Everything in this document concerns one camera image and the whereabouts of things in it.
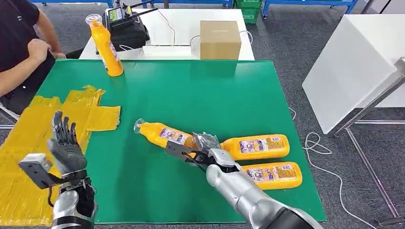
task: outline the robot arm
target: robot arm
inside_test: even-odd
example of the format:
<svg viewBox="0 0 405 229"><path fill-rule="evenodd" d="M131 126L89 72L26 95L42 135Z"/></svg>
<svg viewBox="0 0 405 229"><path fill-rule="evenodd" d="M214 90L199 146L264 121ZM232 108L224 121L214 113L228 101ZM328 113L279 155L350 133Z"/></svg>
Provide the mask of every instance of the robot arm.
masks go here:
<svg viewBox="0 0 405 229"><path fill-rule="evenodd" d="M95 189L87 176L87 161L77 143L75 123L68 126L68 118L62 122L62 112L53 117L53 137L48 140L48 148L62 178L48 173L52 164L45 154L28 154L18 164L21 169L41 189L48 188L48 203L53 207L53 229L92 229L97 204L94 201ZM61 185L60 195L53 205L50 197L52 187Z"/></svg>
<svg viewBox="0 0 405 229"><path fill-rule="evenodd" d="M194 134L198 151L168 142L166 153L185 162L207 165L206 178L253 229L322 229L306 212L289 207L264 193L242 171L215 136Z"/></svg>

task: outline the gray carpet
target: gray carpet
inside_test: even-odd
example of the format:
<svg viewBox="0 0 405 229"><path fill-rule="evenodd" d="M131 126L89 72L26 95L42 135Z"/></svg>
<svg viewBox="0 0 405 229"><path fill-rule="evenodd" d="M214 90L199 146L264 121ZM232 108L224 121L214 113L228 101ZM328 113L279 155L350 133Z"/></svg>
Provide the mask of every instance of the gray carpet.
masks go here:
<svg viewBox="0 0 405 229"><path fill-rule="evenodd" d="M102 13L105 4L91 5L38 5L51 19L60 37L63 50L73 51L83 47L90 32L84 22L90 13ZM221 8L220 5L180 5L172 8ZM364 7L359 1L353 10L358 13ZM256 25L247 25L254 37L253 52L257 60L273 60L289 106L297 112L295 123L302 141L309 132L321 134L321 129L301 87L322 48L338 25L345 7L271 5L269 17L259 19ZM371 117L404 118L403 109L378 109ZM353 130L376 173L380 176L398 211L405 214L405 133L401 130ZM0 132L1 137L7 133ZM391 217L381 195L357 155L349 137L322 135L321 144L332 150L332 155L311 153L314 164L340 175L343 180L342 197L346 208L353 214L373 222ZM368 226L349 216L339 200L339 179L311 168L317 189L325 208L328 221L326 229L367 229ZM246 224L220 225L98 225L98 228L148 228L148 229L230 229L249 228ZM403 228L391 226L390 229Z"/></svg>

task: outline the yellow bottle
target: yellow bottle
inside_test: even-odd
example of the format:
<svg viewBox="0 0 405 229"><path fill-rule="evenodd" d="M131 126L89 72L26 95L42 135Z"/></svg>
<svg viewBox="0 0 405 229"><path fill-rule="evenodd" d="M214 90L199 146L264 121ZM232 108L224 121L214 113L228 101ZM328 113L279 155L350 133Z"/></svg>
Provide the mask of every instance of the yellow bottle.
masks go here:
<svg viewBox="0 0 405 229"><path fill-rule="evenodd" d="M86 22L90 26L91 36L96 43L98 52L110 76L119 76L124 72L117 52L111 43L111 34L104 28L102 18L98 14L90 14L86 17Z"/></svg>
<svg viewBox="0 0 405 229"><path fill-rule="evenodd" d="M290 151L285 135L259 135L230 138L221 143L234 160L284 157Z"/></svg>
<svg viewBox="0 0 405 229"><path fill-rule="evenodd" d="M293 188L302 183L301 170L294 162L242 166L242 170L262 190Z"/></svg>
<svg viewBox="0 0 405 229"><path fill-rule="evenodd" d="M192 135L170 128L163 123L146 123L140 118L135 122L134 132L144 135L148 141L163 148L166 147L167 141L195 148Z"/></svg>

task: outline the screen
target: screen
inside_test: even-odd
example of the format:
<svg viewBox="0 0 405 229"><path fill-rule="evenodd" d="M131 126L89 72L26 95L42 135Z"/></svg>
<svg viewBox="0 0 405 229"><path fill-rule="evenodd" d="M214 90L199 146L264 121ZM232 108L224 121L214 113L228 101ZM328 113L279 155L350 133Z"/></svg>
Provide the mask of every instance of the screen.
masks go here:
<svg viewBox="0 0 405 229"><path fill-rule="evenodd" d="M121 8L116 8L116 9L110 10L108 12L108 15L110 17L110 22L115 22L115 21L121 20L123 18Z"/></svg>

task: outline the person's hand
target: person's hand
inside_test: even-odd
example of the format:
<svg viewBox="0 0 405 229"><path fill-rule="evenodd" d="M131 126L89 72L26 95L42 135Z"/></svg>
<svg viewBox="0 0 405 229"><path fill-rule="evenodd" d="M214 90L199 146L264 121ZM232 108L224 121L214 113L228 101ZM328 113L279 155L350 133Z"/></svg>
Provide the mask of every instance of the person's hand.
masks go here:
<svg viewBox="0 0 405 229"><path fill-rule="evenodd" d="M28 43L28 53L30 58L33 58L41 63L45 61L48 50L50 49L51 46L40 39L32 39Z"/></svg>
<svg viewBox="0 0 405 229"><path fill-rule="evenodd" d="M66 59L66 55L61 52L52 52L55 59Z"/></svg>
<svg viewBox="0 0 405 229"><path fill-rule="evenodd" d="M85 169L87 160L77 143L75 131L76 123L72 123L69 129L69 118L65 117L62 122L62 116L61 111L53 115L53 137L47 141L47 145L49 151L54 156L56 167L59 172L64 175Z"/></svg>

